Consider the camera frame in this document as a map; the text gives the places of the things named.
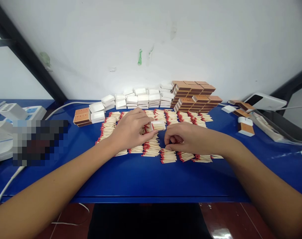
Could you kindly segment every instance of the red floor tile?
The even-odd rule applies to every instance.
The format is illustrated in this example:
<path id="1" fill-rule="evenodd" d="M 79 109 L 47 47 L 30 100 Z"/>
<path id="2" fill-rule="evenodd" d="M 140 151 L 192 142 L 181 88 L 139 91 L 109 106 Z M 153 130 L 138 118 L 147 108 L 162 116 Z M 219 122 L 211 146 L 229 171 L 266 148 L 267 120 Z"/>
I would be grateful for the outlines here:
<path id="1" fill-rule="evenodd" d="M 240 203 L 200 203 L 213 238 L 261 239 Z"/>
<path id="2" fill-rule="evenodd" d="M 72 203 L 67 205 L 67 207 L 63 210 L 60 216 L 59 222 L 75 224 L 80 224 L 84 221 L 85 222 L 79 226 L 58 224 L 51 239 L 87 238 L 94 204 L 85 204 L 85 206 L 89 208 L 90 214 L 88 214 L 88 211 L 78 203 Z"/>
<path id="3" fill-rule="evenodd" d="M 276 239 L 269 227 L 266 225 L 257 209 L 250 203 L 241 203 L 244 210 L 247 212 L 251 221 L 255 225 L 256 229 L 260 233 L 263 239 Z"/>
<path id="4" fill-rule="evenodd" d="M 35 239 L 50 239 L 54 227 L 55 227 L 54 224 L 50 224 L 40 234 L 38 234 L 38 236 L 36 236 Z"/>

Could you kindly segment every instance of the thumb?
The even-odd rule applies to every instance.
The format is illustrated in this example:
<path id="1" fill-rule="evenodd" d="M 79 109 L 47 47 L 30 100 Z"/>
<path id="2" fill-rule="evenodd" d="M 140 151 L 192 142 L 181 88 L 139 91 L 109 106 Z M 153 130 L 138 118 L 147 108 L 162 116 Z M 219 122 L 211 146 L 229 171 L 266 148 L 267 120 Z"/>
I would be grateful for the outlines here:
<path id="1" fill-rule="evenodd" d="M 165 146 L 167 150 L 174 150 L 178 152 L 185 152 L 185 145 L 184 144 L 168 144 Z"/>
<path id="2" fill-rule="evenodd" d="M 149 141 L 149 140 L 152 139 L 153 136 L 154 136 L 155 134 L 157 134 L 157 133 L 158 133 L 157 130 L 153 130 L 153 131 L 151 131 L 150 133 L 146 133 L 146 134 L 144 134 L 144 135 L 141 135 L 140 138 L 141 138 L 142 143 L 145 143 L 146 141 Z"/>

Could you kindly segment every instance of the left hand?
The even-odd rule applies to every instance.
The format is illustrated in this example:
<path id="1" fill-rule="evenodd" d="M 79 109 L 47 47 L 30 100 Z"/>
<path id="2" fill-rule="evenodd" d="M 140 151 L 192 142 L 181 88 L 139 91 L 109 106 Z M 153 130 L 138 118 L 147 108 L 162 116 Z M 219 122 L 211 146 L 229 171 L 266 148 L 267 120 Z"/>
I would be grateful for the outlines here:
<path id="1" fill-rule="evenodd" d="M 153 130 L 150 133 L 140 135 L 140 129 L 153 121 L 139 107 L 129 111 L 117 124 L 112 134 L 108 137 L 112 142 L 119 147 L 119 151 L 130 149 L 141 145 L 153 138 L 158 132 Z"/>

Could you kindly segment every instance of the forearm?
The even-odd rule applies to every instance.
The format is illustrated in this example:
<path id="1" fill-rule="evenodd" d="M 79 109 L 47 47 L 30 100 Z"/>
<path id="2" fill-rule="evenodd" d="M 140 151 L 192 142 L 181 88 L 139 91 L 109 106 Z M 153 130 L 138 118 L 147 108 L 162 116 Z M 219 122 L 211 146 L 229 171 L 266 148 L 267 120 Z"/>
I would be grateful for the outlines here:
<path id="1" fill-rule="evenodd" d="M 0 238 L 33 238 L 68 204 L 117 149 L 102 140 L 82 155 L 33 183 L 0 206 Z"/>
<path id="2" fill-rule="evenodd" d="M 226 160 L 275 234 L 279 238 L 302 238 L 302 195 L 244 146 Z"/>

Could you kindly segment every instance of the white cable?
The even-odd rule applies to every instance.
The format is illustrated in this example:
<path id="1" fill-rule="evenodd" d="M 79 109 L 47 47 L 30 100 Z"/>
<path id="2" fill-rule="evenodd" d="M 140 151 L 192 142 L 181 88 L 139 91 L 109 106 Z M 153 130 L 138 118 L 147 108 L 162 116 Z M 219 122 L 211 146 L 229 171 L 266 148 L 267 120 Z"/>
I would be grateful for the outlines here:
<path id="1" fill-rule="evenodd" d="M 65 106 L 71 105 L 71 104 L 94 104 L 96 102 L 70 102 L 68 104 L 65 104 L 63 106 L 60 106 L 59 108 L 55 109 L 45 120 L 49 119 L 54 113 L 56 113 L 58 110 L 64 108 Z"/>
<path id="2" fill-rule="evenodd" d="M 296 109 L 296 108 L 302 108 L 302 106 L 285 107 L 285 108 L 280 108 L 278 110 L 289 110 L 289 109 Z"/>
<path id="3" fill-rule="evenodd" d="M 16 178 L 16 176 L 25 168 L 25 166 L 20 166 L 18 167 L 18 169 L 16 170 L 16 172 L 14 173 L 14 175 L 11 177 L 11 179 L 8 181 L 8 183 L 6 184 L 6 186 L 4 187 L 4 189 L 2 190 L 1 194 L 0 194 L 0 202 L 2 199 L 3 194 L 5 193 L 6 189 L 8 188 L 8 186 L 11 184 L 11 182 L 14 180 L 14 178 Z"/>
<path id="4" fill-rule="evenodd" d="M 78 204 L 80 204 L 80 205 L 82 205 L 84 208 L 86 208 L 86 210 L 87 210 L 88 213 L 90 214 L 89 208 L 87 208 L 85 205 L 83 205 L 83 204 L 80 203 L 80 202 L 79 202 Z M 64 224 L 64 225 L 80 226 L 80 225 L 84 224 L 86 221 L 87 221 L 87 219 L 86 219 L 84 222 L 80 223 L 80 224 L 67 223 L 67 222 L 52 222 L 52 224 Z"/>

